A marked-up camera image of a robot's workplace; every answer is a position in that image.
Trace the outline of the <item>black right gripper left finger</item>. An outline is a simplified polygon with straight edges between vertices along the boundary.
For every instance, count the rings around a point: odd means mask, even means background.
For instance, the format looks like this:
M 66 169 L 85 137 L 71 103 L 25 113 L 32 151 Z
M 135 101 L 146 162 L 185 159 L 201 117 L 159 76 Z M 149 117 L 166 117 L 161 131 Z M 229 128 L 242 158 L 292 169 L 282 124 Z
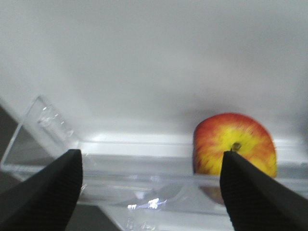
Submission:
M 71 149 L 0 195 L 2 231 L 64 231 L 83 182 L 82 155 Z

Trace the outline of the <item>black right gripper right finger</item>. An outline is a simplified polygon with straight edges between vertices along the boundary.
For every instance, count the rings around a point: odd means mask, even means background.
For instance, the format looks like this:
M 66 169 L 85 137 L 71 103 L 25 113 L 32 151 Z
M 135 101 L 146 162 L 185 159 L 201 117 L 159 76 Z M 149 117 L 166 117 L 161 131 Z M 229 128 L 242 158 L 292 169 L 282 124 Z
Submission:
M 223 155 L 222 198 L 236 231 L 306 231 L 308 201 L 233 151 Z

